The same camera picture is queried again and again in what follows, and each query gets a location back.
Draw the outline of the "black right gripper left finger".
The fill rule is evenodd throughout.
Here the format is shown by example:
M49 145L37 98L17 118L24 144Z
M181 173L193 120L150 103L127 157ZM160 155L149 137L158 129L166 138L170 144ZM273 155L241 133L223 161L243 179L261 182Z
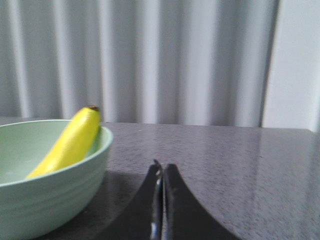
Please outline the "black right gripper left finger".
M163 169L155 159L126 208L98 240L160 240L163 227Z

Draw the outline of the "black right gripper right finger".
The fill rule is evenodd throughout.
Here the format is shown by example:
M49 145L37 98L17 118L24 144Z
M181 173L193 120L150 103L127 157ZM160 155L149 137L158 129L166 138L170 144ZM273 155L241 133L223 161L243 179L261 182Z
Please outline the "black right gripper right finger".
M199 203L184 182L177 165L167 165L163 177L169 240L239 239Z

